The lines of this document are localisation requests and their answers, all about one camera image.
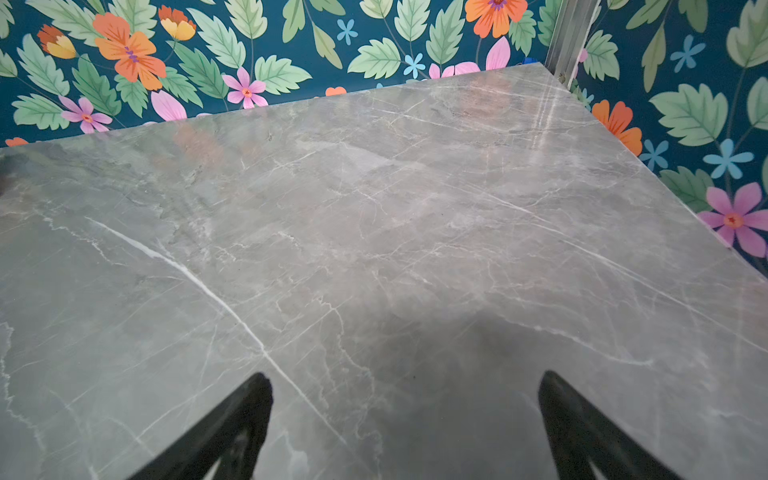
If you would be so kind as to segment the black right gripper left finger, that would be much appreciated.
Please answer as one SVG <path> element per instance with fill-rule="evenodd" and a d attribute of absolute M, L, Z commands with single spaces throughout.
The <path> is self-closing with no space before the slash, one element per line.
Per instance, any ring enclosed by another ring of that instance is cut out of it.
<path fill-rule="evenodd" d="M 270 380 L 255 373 L 134 479 L 250 479 L 274 402 Z"/>

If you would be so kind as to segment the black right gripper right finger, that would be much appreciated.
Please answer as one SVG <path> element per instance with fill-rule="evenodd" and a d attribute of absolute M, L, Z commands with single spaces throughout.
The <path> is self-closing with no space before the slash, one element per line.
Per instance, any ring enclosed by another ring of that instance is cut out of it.
<path fill-rule="evenodd" d="M 544 373 L 538 402 L 560 479 L 678 479 L 563 377 Z"/>

